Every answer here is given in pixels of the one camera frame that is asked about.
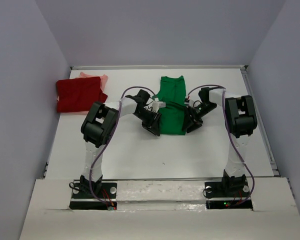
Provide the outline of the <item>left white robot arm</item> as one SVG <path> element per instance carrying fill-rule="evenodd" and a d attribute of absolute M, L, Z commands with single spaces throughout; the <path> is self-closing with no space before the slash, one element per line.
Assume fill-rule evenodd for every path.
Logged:
<path fill-rule="evenodd" d="M 159 137 L 160 109 L 166 103 L 157 97 L 152 102 L 147 88 L 140 89 L 136 95 L 122 95 L 120 100 L 110 103 L 94 102 L 87 113 L 81 133 L 85 142 L 85 163 L 79 179 L 78 190 L 91 198 L 98 198 L 102 187 L 102 158 L 109 145 L 119 119 L 134 115 L 141 120 L 141 126 L 151 134 Z"/>

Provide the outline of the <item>green t shirt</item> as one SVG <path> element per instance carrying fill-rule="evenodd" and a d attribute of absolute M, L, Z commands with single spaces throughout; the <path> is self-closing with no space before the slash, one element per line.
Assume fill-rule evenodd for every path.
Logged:
<path fill-rule="evenodd" d="M 182 75 L 177 78 L 162 76 L 159 92 L 155 96 L 165 103 L 165 107 L 159 109 L 160 133 L 184 136 L 186 134 L 186 131 L 182 129 L 186 98 L 184 77 Z"/>

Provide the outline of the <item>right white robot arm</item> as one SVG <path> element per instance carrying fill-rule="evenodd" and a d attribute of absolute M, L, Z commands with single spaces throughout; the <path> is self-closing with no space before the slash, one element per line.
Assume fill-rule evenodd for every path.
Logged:
<path fill-rule="evenodd" d="M 253 188 L 248 186 L 249 169 L 245 155 L 251 135 L 258 126 L 254 100 L 250 95 L 230 93 L 225 87 L 212 84 L 198 86 L 199 104 L 189 94 L 184 99 L 182 130 L 191 133 L 203 126 L 203 117 L 217 107 L 222 108 L 229 138 L 228 160 L 219 181 L 205 183 L 203 196 L 207 199 L 230 198 L 241 194 L 249 198 Z"/>

